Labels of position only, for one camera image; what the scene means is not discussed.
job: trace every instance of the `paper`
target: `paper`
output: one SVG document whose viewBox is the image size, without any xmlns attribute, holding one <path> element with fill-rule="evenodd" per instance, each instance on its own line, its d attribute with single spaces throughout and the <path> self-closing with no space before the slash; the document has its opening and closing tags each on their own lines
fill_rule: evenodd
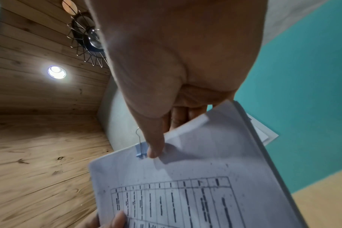
<svg viewBox="0 0 342 228">
<path fill-rule="evenodd" d="M 157 159 L 133 146 L 93 161 L 101 224 L 123 210 L 130 228 L 306 227 L 242 115 L 225 102 L 166 134 Z"/>
</svg>

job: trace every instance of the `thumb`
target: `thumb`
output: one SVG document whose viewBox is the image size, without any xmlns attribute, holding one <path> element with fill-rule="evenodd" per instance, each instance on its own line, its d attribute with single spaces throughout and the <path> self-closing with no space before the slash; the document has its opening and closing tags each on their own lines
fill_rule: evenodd
<svg viewBox="0 0 342 228">
<path fill-rule="evenodd" d="M 123 228 L 126 223 L 127 217 L 123 211 L 119 211 L 113 218 L 112 222 L 103 225 L 100 228 Z"/>
<path fill-rule="evenodd" d="M 161 155 L 162 150 L 165 147 L 162 118 L 146 117 L 135 111 L 130 105 L 127 106 L 149 145 L 147 156 L 149 158 L 157 158 Z"/>
</svg>

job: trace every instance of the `hand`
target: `hand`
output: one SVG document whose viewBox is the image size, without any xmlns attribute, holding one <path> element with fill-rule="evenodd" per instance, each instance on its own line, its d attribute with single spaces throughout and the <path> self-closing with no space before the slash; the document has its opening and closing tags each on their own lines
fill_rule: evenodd
<svg viewBox="0 0 342 228">
<path fill-rule="evenodd" d="M 123 228 L 126 223 L 126 215 L 122 211 L 118 212 L 109 224 L 100 226 L 97 210 L 92 212 L 87 218 L 79 223 L 76 228 Z"/>
<path fill-rule="evenodd" d="M 261 46 L 267 0 L 92 0 L 112 74 L 159 156 L 163 134 L 233 100 Z"/>
</svg>

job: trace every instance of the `wood grain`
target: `wood grain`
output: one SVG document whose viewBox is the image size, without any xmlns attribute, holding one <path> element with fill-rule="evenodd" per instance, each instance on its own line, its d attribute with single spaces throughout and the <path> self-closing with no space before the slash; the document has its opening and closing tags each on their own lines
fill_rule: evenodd
<svg viewBox="0 0 342 228">
<path fill-rule="evenodd" d="M 89 115 L 0 115 L 0 227 L 68 227 L 95 210 L 88 163 L 112 152 Z"/>
<path fill-rule="evenodd" d="M 342 171 L 293 194 L 310 228 L 342 228 Z"/>
<path fill-rule="evenodd" d="M 61 2 L 0 0 L 0 114 L 96 114 L 110 69 L 76 56 Z M 66 78 L 50 77 L 53 65 Z"/>
</svg>

